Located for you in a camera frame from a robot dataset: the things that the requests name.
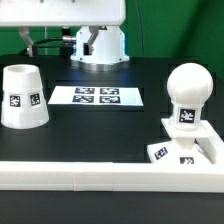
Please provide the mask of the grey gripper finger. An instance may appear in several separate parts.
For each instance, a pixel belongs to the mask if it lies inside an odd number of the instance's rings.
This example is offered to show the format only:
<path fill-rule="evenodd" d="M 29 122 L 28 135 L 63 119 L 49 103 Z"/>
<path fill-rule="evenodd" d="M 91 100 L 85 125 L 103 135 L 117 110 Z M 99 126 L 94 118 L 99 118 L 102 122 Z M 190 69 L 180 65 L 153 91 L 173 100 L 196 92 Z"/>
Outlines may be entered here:
<path fill-rule="evenodd" d="M 28 27 L 20 27 L 19 28 L 19 35 L 21 36 L 21 38 L 23 39 L 23 41 L 27 45 L 28 55 L 30 57 L 32 57 L 33 56 L 32 46 L 33 46 L 34 42 L 33 42 L 32 38 L 30 36 L 29 28 Z"/>
<path fill-rule="evenodd" d="M 90 26 L 90 37 L 86 43 L 83 44 L 83 52 L 85 55 L 91 55 L 93 52 L 93 43 L 95 42 L 98 33 L 99 33 L 99 27 L 98 26 Z"/>

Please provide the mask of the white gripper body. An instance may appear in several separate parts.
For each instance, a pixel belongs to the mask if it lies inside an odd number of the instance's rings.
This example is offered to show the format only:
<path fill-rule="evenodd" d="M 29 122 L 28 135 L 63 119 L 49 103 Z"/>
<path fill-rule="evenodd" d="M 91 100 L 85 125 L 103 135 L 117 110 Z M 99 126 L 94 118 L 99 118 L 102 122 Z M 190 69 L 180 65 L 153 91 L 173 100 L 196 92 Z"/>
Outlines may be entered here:
<path fill-rule="evenodd" d="M 125 0 L 0 0 L 0 26 L 121 25 Z"/>

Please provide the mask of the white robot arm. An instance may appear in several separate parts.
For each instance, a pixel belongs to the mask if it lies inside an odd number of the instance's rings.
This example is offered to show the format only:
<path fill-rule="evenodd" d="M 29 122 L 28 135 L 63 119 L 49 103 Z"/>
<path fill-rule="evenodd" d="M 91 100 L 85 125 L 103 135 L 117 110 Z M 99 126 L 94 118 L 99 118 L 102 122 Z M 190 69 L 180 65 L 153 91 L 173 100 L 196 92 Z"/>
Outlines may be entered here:
<path fill-rule="evenodd" d="M 125 0 L 0 0 L 0 27 L 17 27 L 34 56 L 31 27 L 71 27 L 79 31 L 65 39 L 73 43 L 71 62 L 92 71 L 111 71 L 129 61 L 125 35 Z"/>

